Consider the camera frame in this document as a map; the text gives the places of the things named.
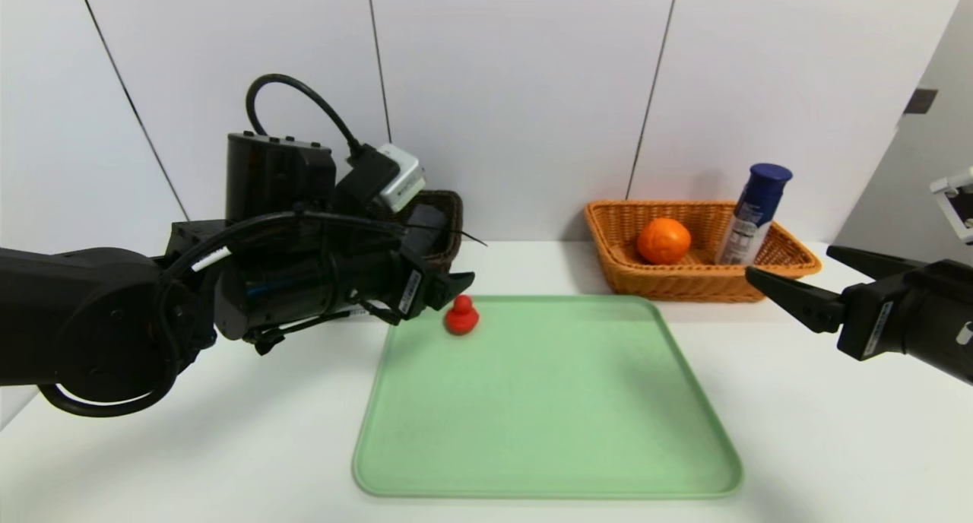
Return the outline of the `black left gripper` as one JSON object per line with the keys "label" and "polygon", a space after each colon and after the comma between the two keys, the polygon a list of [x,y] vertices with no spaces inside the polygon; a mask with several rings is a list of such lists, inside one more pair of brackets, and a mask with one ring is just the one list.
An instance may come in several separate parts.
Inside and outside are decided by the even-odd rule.
{"label": "black left gripper", "polygon": [[[331,252],[331,317],[374,316],[400,325],[425,305],[442,309],[475,281],[473,271],[432,271],[423,259],[400,249]],[[424,290],[424,303],[420,292]]]}

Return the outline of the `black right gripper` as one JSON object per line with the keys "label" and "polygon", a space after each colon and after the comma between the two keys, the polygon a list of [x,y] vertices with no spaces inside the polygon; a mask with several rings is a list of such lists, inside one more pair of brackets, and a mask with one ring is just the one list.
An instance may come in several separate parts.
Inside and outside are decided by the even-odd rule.
{"label": "black right gripper", "polygon": [[844,306],[836,292],[757,267],[745,278],[810,331],[834,333],[842,325],[837,348],[856,360],[903,353],[971,384],[971,266],[848,246],[828,246],[826,254],[877,281],[849,287]]}

